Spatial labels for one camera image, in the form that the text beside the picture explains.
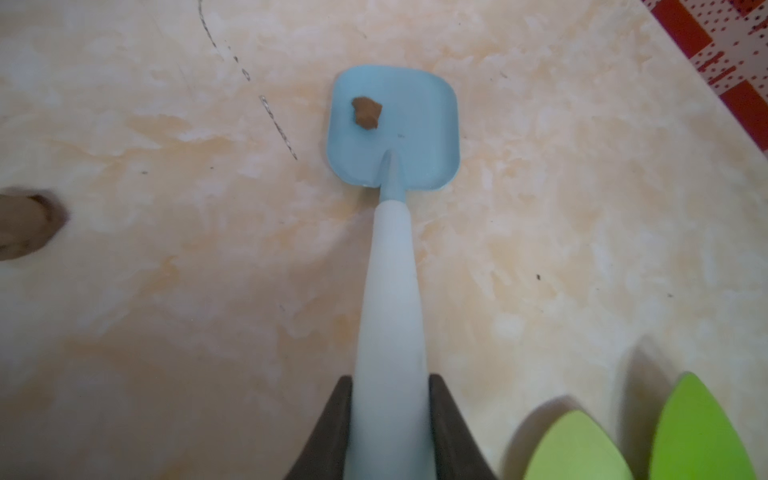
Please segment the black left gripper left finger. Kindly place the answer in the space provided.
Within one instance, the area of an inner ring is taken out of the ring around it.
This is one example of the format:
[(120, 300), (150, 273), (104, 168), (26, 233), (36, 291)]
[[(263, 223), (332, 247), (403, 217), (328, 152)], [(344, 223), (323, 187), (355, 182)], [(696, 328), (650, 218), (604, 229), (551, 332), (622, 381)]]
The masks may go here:
[(285, 480), (344, 478), (352, 389), (352, 377), (341, 376)]

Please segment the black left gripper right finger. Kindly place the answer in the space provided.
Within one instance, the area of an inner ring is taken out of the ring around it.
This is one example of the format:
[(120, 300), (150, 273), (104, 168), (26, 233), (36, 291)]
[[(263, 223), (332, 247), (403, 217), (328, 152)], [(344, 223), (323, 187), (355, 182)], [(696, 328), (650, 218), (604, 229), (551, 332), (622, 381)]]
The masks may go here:
[(496, 480), (443, 377), (430, 374), (428, 383), (437, 478)]

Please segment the light blue hand trowel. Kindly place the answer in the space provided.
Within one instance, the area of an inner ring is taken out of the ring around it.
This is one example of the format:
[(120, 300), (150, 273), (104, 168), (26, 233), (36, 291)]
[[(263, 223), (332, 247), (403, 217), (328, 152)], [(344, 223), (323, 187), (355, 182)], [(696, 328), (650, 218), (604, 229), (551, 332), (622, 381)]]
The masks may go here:
[[(351, 101), (382, 105), (378, 128)], [(361, 65), (332, 89), (326, 155), (344, 182), (376, 189), (372, 245), (353, 373), (348, 479), (432, 479), (434, 447), (410, 191), (450, 183), (461, 163), (453, 88), (417, 69)]]

